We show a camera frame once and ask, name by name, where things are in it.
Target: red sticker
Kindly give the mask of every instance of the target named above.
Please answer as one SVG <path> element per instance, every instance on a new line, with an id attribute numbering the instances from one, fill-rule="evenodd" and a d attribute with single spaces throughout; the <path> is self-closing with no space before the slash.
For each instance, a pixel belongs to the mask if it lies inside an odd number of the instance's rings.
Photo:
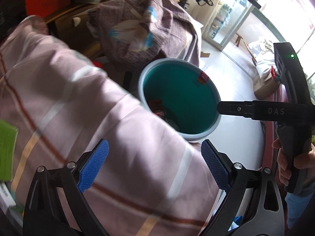
<path id="1" fill-rule="evenodd" d="M 209 76 L 206 75 L 204 71 L 201 71 L 197 78 L 197 81 L 200 82 L 202 85 L 205 85 L 208 79 L 209 79 Z"/>

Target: person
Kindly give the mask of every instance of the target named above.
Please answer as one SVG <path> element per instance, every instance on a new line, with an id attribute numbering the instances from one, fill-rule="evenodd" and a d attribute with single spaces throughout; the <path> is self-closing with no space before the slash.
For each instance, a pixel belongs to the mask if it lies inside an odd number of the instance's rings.
<path id="1" fill-rule="evenodd" d="M 273 142 L 272 146 L 273 148 L 279 149 L 277 158 L 279 179 L 287 186 L 292 173 L 291 170 L 288 169 L 288 161 L 282 151 L 279 138 Z M 293 165 L 297 169 L 307 169 L 307 175 L 301 193 L 298 195 L 287 193 L 285 197 L 288 207 L 288 229 L 291 229 L 302 215 L 315 191 L 315 146 L 311 144 L 311 151 L 295 157 Z"/>

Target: glass door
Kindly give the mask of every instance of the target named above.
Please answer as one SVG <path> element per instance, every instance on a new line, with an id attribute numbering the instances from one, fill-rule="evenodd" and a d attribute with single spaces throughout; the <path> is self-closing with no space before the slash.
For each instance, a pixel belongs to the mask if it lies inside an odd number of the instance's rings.
<path id="1" fill-rule="evenodd" d="M 254 6 L 248 0 L 220 0 L 217 6 L 216 16 L 203 30 L 203 38 L 223 50 Z"/>

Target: human hand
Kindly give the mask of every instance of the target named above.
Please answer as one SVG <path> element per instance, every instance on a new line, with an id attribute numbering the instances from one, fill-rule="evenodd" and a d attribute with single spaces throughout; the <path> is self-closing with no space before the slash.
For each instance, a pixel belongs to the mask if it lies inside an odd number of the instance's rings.
<path id="1" fill-rule="evenodd" d="M 288 167 L 288 161 L 286 156 L 284 155 L 281 143 L 279 138 L 277 138 L 273 143 L 272 147 L 279 149 L 278 153 L 278 169 L 279 169 L 279 179 L 280 181 L 288 186 L 289 179 L 292 175 L 291 170 L 289 170 Z M 308 153 L 303 153 L 294 158 L 293 162 L 294 167 L 297 169 L 308 169 L 305 181 L 303 183 L 304 186 L 308 185 L 309 183 L 315 181 L 315 147 L 313 144 L 311 144 L 311 151 Z"/>

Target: bucket rim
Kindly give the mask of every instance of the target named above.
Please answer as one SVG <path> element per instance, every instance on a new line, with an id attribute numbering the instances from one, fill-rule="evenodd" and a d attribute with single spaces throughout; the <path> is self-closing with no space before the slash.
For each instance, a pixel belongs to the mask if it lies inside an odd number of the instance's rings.
<path id="1" fill-rule="evenodd" d="M 148 103 L 145 99 L 145 96 L 144 96 L 144 90 L 143 90 L 144 80 L 145 80 L 148 72 L 150 72 L 152 69 L 154 69 L 158 66 L 161 66 L 165 62 L 176 62 L 178 64 L 180 63 L 186 67 L 189 67 L 190 69 L 194 70 L 197 73 L 203 72 L 199 67 L 195 66 L 194 64 L 191 64 L 190 62 L 187 62 L 185 60 L 178 59 L 178 58 L 161 58 L 161 59 L 157 59 L 157 60 L 149 63 L 140 74 L 140 78 L 139 78 L 139 82 L 138 82 L 138 95 L 139 95 L 139 99 L 141 101 L 142 106 L 150 112 L 151 112 L 151 109 L 149 108 L 149 105 L 148 105 Z M 219 103 L 221 101 L 220 94 L 219 94 L 215 84 L 210 79 L 210 77 L 207 80 L 206 84 L 208 84 L 212 87 L 211 89 L 214 91 L 215 97 L 217 99 L 217 103 Z M 187 134 L 187 133 L 182 133 L 179 131 L 177 131 L 177 132 L 187 141 L 197 141 L 197 140 L 206 138 L 210 133 L 212 133 L 217 128 L 220 120 L 221 120 L 221 114 L 219 114 L 217 112 L 214 123 L 206 131 L 198 133 L 198 134 Z"/>

